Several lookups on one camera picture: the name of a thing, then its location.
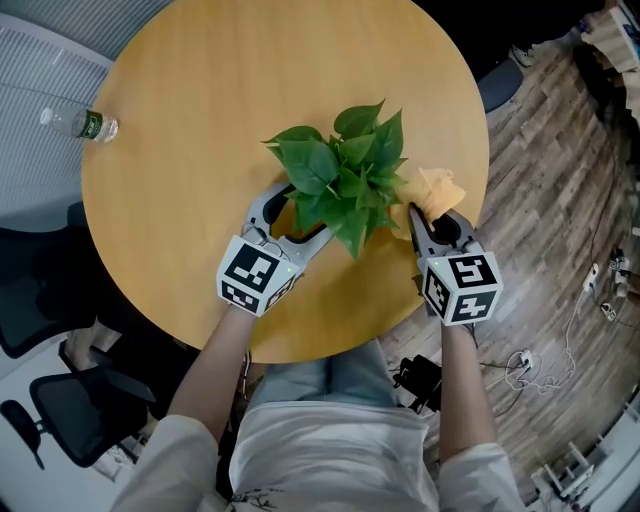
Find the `person's blue jeans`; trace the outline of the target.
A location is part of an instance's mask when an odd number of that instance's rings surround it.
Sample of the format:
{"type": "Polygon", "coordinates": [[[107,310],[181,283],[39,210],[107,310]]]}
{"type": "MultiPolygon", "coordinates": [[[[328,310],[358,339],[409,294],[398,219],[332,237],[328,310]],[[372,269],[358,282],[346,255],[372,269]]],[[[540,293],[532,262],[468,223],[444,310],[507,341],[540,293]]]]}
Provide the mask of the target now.
{"type": "Polygon", "coordinates": [[[249,406],[296,401],[390,408],[399,405],[376,339],[327,358],[268,365],[249,406]]]}

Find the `black mesh office chair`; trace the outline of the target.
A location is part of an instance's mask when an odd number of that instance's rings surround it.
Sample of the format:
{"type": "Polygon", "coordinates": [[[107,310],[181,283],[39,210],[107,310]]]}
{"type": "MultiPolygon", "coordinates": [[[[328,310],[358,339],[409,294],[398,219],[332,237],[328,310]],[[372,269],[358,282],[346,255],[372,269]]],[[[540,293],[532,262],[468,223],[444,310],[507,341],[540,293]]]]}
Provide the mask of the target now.
{"type": "Polygon", "coordinates": [[[88,468],[123,439],[147,423],[148,406],[156,402],[142,382],[110,368],[44,376],[29,386],[40,419],[35,421],[15,400],[0,403],[0,416],[14,428],[34,456],[42,435],[51,435],[77,466],[88,468]]]}
{"type": "Polygon", "coordinates": [[[82,202],[0,218],[0,350],[18,359],[92,326],[97,256],[82,202]]]}

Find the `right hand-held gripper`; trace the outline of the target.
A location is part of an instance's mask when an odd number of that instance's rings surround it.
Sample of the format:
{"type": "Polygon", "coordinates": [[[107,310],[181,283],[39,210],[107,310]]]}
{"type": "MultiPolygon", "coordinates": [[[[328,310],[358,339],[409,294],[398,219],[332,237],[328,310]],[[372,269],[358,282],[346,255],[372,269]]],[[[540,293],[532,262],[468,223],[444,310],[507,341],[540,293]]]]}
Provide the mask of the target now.
{"type": "Polygon", "coordinates": [[[449,244],[439,245],[414,203],[408,219],[419,270],[415,281],[430,312],[445,326],[489,319],[502,293],[502,277],[494,253],[483,248],[471,223],[456,210],[447,211],[439,230],[449,244]]]}

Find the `green potted plant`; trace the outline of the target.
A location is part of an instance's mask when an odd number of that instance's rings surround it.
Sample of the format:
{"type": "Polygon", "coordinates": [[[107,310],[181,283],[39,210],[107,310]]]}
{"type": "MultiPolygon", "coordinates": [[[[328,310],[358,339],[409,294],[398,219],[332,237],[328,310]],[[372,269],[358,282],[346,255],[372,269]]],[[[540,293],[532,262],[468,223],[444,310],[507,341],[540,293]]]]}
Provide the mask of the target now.
{"type": "Polygon", "coordinates": [[[307,235],[326,227],[353,258],[379,228],[395,228],[389,208],[400,202],[396,189],[402,156],[402,112],[384,122],[383,104],[353,106],[334,120],[325,139],[314,127],[288,128],[263,143],[282,164],[293,189],[293,232],[307,235]]]}

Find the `yellow cloth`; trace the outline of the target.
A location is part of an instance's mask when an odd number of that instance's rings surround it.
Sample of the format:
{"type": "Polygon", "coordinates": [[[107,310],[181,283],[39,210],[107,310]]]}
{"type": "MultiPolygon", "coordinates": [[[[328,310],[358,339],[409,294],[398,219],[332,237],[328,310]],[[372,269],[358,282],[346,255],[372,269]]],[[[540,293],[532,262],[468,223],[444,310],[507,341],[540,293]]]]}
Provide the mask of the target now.
{"type": "Polygon", "coordinates": [[[389,207],[389,214],[396,224],[392,234],[396,239],[410,241],[409,206],[415,205],[422,212],[427,225],[434,222],[465,197],[463,188],[453,182],[453,173],[448,169],[423,167],[401,167],[397,175],[404,183],[395,188],[398,204],[389,207]]]}

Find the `person's white shirt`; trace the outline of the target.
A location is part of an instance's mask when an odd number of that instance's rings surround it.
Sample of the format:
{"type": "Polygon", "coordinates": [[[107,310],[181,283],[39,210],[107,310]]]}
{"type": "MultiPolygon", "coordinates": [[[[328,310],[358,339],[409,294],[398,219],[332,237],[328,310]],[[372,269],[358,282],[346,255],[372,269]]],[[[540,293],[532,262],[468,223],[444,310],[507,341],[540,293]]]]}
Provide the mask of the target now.
{"type": "Polygon", "coordinates": [[[161,420],[112,512],[524,512],[504,449],[423,461],[426,421],[401,408],[293,401],[248,411],[215,488],[218,445],[198,420],[161,420]]]}

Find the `person's left forearm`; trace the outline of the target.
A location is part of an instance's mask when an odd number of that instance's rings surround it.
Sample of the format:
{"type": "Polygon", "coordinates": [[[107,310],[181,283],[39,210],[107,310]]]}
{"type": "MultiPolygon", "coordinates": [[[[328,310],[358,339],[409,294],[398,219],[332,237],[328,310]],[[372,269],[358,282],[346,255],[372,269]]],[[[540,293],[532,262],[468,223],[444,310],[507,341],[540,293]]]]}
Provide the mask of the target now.
{"type": "Polygon", "coordinates": [[[182,380],[168,409],[200,421],[219,441],[225,431],[256,318],[230,306],[182,380]]]}

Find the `person's right forearm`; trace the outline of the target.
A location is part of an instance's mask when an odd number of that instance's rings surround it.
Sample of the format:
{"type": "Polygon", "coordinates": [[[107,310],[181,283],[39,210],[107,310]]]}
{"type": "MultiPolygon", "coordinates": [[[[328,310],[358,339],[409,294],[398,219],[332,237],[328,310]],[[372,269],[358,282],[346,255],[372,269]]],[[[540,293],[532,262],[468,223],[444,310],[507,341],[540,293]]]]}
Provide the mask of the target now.
{"type": "Polygon", "coordinates": [[[443,326],[440,408],[440,462],[497,440],[494,415],[484,386],[477,347],[468,329],[443,326]]]}

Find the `clear plastic bottle green label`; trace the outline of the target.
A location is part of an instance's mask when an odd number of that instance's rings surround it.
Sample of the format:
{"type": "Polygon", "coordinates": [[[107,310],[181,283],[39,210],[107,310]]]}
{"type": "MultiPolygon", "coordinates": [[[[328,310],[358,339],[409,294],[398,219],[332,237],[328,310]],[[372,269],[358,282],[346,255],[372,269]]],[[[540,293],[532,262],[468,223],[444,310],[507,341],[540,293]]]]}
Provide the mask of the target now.
{"type": "Polygon", "coordinates": [[[103,143],[113,140],[119,130],[115,118],[76,106],[46,107],[40,114],[40,123],[72,138],[103,143]]]}

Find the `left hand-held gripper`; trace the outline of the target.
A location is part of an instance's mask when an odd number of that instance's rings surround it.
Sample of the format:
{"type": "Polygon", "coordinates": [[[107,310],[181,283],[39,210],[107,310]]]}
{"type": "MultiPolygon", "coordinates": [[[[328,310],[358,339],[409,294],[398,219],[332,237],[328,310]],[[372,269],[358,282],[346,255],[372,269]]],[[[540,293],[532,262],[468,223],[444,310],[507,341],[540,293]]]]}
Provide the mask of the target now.
{"type": "Polygon", "coordinates": [[[292,291],[308,262],[333,238],[322,224],[301,238],[272,236],[293,186],[278,183],[249,205],[242,234],[233,236],[216,273],[218,296],[261,317],[292,291]]]}

